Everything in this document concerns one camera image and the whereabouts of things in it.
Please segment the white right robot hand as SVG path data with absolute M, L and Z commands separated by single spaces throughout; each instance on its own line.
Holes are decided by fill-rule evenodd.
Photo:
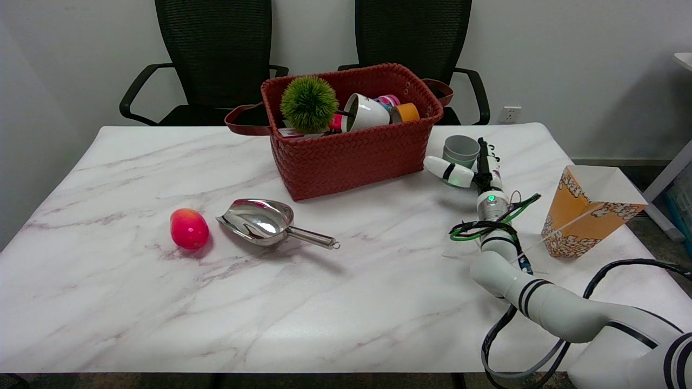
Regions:
M 443 143 L 442 158 L 427 156 L 423 167 L 450 186 L 474 185 L 479 193 L 503 191 L 500 157 L 495 155 L 495 146 L 482 137 L 449 136 Z

